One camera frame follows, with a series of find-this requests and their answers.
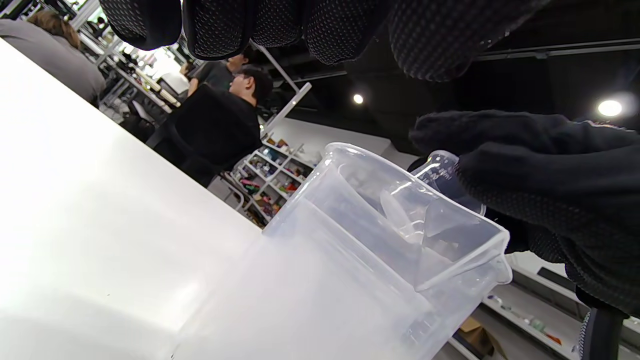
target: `plastic measuring cup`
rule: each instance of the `plastic measuring cup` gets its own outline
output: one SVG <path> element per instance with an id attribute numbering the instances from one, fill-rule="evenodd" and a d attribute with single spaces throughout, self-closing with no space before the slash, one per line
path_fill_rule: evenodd
<path id="1" fill-rule="evenodd" d="M 454 154 L 437 150 L 429 155 L 425 164 L 412 171 L 411 174 L 465 208 L 484 215 L 486 206 L 467 195 L 460 186 L 454 171 L 454 166 L 457 163 L 458 157 Z"/>
<path id="2" fill-rule="evenodd" d="M 181 332 L 174 360 L 427 360 L 498 283 L 509 234 L 332 143 Z"/>

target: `gray shirt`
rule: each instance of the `gray shirt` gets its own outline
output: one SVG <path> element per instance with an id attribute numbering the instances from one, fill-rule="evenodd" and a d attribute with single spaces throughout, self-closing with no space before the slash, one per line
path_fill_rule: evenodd
<path id="1" fill-rule="evenodd" d="M 98 68 L 63 37 L 26 21 L 0 19 L 0 38 L 87 101 L 105 87 Z"/>
<path id="2" fill-rule="evenodd" d="M 207 61 L 190 74 L 189 78 L 198 79 L 198 86 L 207 84 L 214 89 L 229 90 L 234 75 L 224 61 Z"/>

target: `hair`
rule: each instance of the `hair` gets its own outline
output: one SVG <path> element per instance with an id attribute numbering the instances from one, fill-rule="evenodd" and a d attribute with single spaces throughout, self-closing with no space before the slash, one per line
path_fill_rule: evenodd
<path id="1" fill-rule="evenodd" d="M 243 66 L 238 74 L 245 78 L 253 78 L 255 88 L 253 89 L 253 98 L 258 104 L 265 101 L 273 90 L 273 80 L 269 74 L 259 67 L 252 65 Z"/>
<path id="2" fill-rule="evenodd" d="M 252 62 L 255 61 L 255 55 L 256 55 L 256 51 L 253 50 L 251 45 L 247 46 L 242 52 L 242 56 L 244 56 L 244 58 L 247 59 L 247 64 L 251 64 Z"/>
<path id="3" fill-rule="evenodd" d="M 52 10 L 43 10 L 33 14 L 28 22 L 57 37 L 67 39 L 69 44 L 80 49 L 80 38 L 73 27 Z"/>

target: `colorful items on shelf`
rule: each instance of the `colorful items on shelf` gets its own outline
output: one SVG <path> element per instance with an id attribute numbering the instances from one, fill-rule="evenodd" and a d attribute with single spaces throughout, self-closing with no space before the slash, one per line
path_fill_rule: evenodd
<path id="1" fill-rule="evenodd" d="M 279 148 L 280 150 L 286 152 L 287 154 L 289 153 L 289 144 L 283 139 L 278 140 L 278 142 L 276 143 L 274 139 L 268 138 L 266 140 L 266 143 Z"/>
<path id="2" fill-rule="evenodd" d="M 273 161 L 278 165 L 282 165 L 282 163 L 286 160 L 279 152 L 273 150 L 270 147 L 265 147 L 262 150 L 262 155 L 265 155 L 269 160 Z"/>
<path id="3" fill-rule="evenodd" d="M 287 194 L 292 194 L 294 192 L 296 192 L 296 190 L 298 189 L 298 187 L 296 185 L 293 185 L 293 183 L 289 183 L 289 185 L 287 186 L 281 186 L 280 187 L 280 191 L 287 193 Z"/>
<path id="4" fill-rule="evenodd" d="M 505 311 L 509 311 L 511 314 L 513 314 L 517 318 L 521 319 L 528 326 L 531 326 L 533 329 L 536 329 L 542 335 L 548 337 L 553 342 L 555 342 L 558 345 L 562 346 L 562 341 L 559 338 L 547 333 L 545 331 L 545 328 L 547 326 L 542 321 L 540 321 L 539 319 L 536 319 L 535 317 L 533 317 L 533 315 L 526 315 L 526 314 L 519 313 L 518 311 L 515 311 L 514 309 L 511 308 L 511 306 L 506 305 L 505 303 L 503 303 L 502 299 L 500 299 L 499 297 L 497 297 L 495 295 L 487 295 L 486 298 L 489 299 L 489 300 L 497 302 L 501 309 L 503 309 Z"/>
<path id="5" fill-rule="evenodd" d="M 278 211 L 282 208 L 283 204 L 279 204 L 273 200 L 269 195 L 265 193 L 257 193 L 253 196 L 253 199 L 256 201 L 258 206 L 260 206 L 260 210 L 267 215 L 268 217 L 273 218 Z"/>
<path id="6" fill-rule="evenodd" d="M 254 183 L 251 180 L 241 179 L 240 183 L 249 195 L 253 195 L 260 191 L 260 184 Z"/>
<path id="7" fill-rule="evenodd" d="M 278 168 L 274 167 L 272 164 L 268 163 L 265 159 L 262 159 L 259 156 L 254 156 L 251 160 L 249 160 L 249 164 L 255 167 L 258 171 L 262 172 L 264 177 L 271 177 L 278 171 Z"/>
<path id="8" fill-rule="evenodd" d="M 303 181 L 307 179 L 307 177 L 302 173 L 302 171 L 298 168 L 285 168 L 286 171 L 288 171 L 290 174 L 299 177 L 300 179 L 302 179 Z"/>

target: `white tabletop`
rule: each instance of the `white tabletop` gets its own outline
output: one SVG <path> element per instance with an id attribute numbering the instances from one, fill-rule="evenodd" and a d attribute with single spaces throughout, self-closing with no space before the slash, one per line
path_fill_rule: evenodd
<path id="1" fill-rule="evenodd" d="M 0 53 L 0 357 L 166 359 L 259 228 Z"/>

